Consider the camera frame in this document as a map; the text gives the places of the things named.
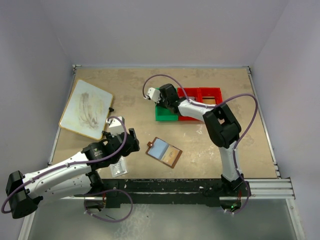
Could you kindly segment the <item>green plastic bin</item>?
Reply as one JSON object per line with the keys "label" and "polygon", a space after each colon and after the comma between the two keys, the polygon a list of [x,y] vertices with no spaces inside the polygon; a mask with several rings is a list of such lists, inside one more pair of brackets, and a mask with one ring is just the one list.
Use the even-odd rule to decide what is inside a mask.
{"label": "green plastic bin", "polygon": [[177,114],[171,113],[169,109],[155,106],[155,120],[157,122],[176,122],[179,120]]}

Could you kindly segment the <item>red bin right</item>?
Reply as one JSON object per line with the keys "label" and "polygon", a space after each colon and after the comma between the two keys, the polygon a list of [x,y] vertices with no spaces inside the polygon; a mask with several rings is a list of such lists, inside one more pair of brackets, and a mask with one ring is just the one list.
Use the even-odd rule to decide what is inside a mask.
{"label": "red bin right", "polygon": [[218,87],[200,87],[201,99],[203,98],[215,98],[216,105],[223,102],[221,89]]}

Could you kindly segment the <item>metal corner bracket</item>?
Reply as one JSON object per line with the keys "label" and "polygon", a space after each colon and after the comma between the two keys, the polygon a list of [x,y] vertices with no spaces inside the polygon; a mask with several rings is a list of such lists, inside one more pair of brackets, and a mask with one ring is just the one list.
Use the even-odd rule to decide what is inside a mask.
{"label": "metal corner bracket", "polygon": [[81,67],[82,67],[81,64],[73,64],[73,65],[72,65],[72,74],[75,75],[76,72],[77,72],[77,70],[78,70],[79,68],[81,68]]}

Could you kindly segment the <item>gold VIP credit card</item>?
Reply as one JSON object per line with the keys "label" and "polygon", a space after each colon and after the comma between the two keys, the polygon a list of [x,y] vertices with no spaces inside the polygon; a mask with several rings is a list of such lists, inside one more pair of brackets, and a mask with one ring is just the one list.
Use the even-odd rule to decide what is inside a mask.
{"label": "gold VIP credit card", "polygon": [[176,161],[176,158],[178,157],[180,153],[180,150],[174,146],[169,146],[167,150],[165,151],[162,162],[164,162],[168,166],[173,166],[174,162]]}

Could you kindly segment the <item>white board yellow rim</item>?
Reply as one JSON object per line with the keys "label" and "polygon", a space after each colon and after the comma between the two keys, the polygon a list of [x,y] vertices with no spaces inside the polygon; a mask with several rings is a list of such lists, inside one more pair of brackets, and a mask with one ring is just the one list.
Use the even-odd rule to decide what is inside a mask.
{"label": "white board yellow rim", "polygon": [[62,129],[94,140],[102,138],[113,95],[78,79],[59,121]]}

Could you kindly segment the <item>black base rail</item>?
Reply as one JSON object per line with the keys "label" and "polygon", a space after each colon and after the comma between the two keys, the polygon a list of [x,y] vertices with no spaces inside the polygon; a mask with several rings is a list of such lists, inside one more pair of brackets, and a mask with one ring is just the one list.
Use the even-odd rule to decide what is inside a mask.
{"label": "black base rail", "polygon": [[105,196],[106,208],[134,205],[205,205],[231,211],[241,208],[242,198],[251,196],[248,181],[231,188],[222,178],[102,179],[97,172],[86,174],[90,196]]}

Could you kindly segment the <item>brown leather card holder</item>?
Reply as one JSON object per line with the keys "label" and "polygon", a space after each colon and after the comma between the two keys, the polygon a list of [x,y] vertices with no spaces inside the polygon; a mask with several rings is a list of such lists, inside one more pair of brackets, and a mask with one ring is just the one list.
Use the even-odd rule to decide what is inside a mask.
{"label": "brown leather card holder", "polygon": [[173,166],[169,166],[169,165],[165,164],[164,162],[162,162],[163,155],[169,146],[173,146],[173,147],[177,148],[176,146],[169,144],[166,141],[164,141],[158,137],[155,137],[153,139],[153,141],[149,141],[147,143],[147,150],[146,150],[145,154],[152,157],[153,159],[161,162],[162,164],[170,167],[171,169],[173,169],[176,166],[178,160],[180,159],[183,151],[181,149],[177,148],[180,150],[180,152],[179,152]]}

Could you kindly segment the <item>gold card in bin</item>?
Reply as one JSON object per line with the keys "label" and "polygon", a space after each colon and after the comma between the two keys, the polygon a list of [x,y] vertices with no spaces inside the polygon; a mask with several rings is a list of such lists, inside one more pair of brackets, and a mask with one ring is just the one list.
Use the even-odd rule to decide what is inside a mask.
{"label": "gold card in bin", "polygon": [[202,102],[206,105],[216,105],[216,99],[214,97],[204,97]]}

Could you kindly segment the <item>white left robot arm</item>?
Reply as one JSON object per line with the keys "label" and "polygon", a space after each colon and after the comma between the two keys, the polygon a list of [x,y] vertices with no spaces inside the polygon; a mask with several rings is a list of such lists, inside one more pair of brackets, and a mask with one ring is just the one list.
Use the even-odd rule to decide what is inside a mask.
{"label": "white left robot arm", "polygon": [[68,159],[46,169],[23,174],[15,171],[8,177],[5,192],[8,213],[20,219],[35,212],[40,205],[68,196],[98,196],[105,189],[97,170],[107,168],[140,150],[133,128],[93,142]]}

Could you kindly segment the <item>clear plastic packet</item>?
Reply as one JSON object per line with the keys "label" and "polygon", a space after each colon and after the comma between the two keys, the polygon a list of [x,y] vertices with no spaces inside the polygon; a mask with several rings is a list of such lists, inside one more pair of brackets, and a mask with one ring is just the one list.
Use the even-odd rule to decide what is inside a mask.
{"label": "clear plastic packet", "polygon": [[120,177],[129,172],[125,157],[121,157],[117,163],[111,164],[110,166],[111,176],[113,178]]}

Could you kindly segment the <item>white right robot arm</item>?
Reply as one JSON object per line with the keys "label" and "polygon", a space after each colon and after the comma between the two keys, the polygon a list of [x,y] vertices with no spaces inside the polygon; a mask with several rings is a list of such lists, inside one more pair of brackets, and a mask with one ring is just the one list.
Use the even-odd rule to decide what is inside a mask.
{"label": "white right robot arm", "polygon": [[157,105],[170,110],[173,114],[190,117],[203,122],[210,140],[219,148],[222,175],[222,190],[228,196],[235,195],[240,190],[243,174],[234,159],[233,148],[240,138],[242,130],[238,120],[227,104],[216,106],[180,97],[172,84],[156,88],[154,93],[148,90],[149,97]]}

